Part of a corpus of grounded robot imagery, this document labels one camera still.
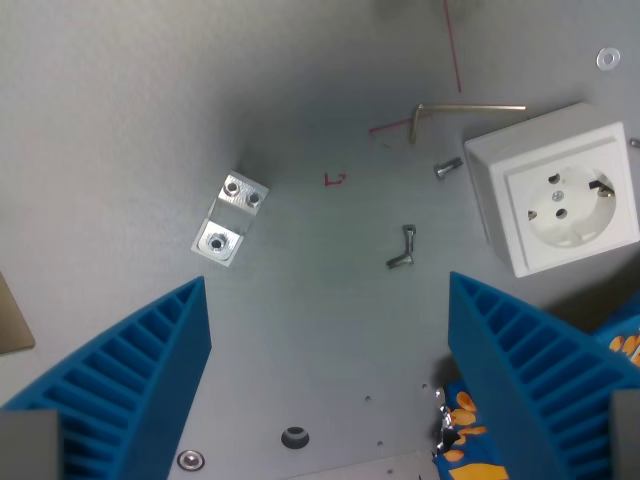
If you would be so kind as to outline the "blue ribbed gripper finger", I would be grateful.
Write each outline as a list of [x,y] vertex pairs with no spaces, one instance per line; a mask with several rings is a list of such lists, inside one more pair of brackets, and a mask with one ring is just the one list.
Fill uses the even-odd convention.
[[566,322],[450,276],[448,344],[512,479],[610,479],[609,404],[639,370]]
[[166,479],[210,351],[197,277],[97,335],[2,409],[58,413],[65,479]]

